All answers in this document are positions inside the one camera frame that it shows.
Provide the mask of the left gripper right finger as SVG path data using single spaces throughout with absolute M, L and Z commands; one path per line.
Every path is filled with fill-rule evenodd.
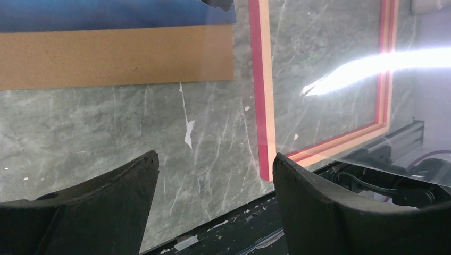
M 450 254 L 450 203 L 411 209 L 378 202 L 283 154 L 273 183 L 289 254 Z

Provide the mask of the wooden picture frame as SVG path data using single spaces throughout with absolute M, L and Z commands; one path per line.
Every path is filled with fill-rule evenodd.
M 271 182 L 276 139 L 269 2 L 249 1 L 248 7 L 260 177 Z M 397 38 L 399 1 L 381 1 L 380 7 L 379 51 L 381 54 L 393 53 Z M 387 132 L 391 122 L 392 81 L 392 71 L 379 72 L 374 123 L 295 151 L 288 157 L 301 166 L 310 166 Z

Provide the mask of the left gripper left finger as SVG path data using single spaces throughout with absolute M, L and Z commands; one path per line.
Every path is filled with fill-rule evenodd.
M 1 203 L 1 254 L 138 254 L 158 168 L 151 150 L 69 188 Z

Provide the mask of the clear acrylic sheet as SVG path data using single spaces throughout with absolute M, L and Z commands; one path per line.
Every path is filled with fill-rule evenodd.
M 375 121 L 378 74 L 392 71 L 390 128 L 310 166 L 341 159 L 414 121 L 421 147 L 393 162 L 450 162 L 450 1 L 399 1 L 395 51 L 379 51 L 381 1 L 270 1 L 276 154 Z

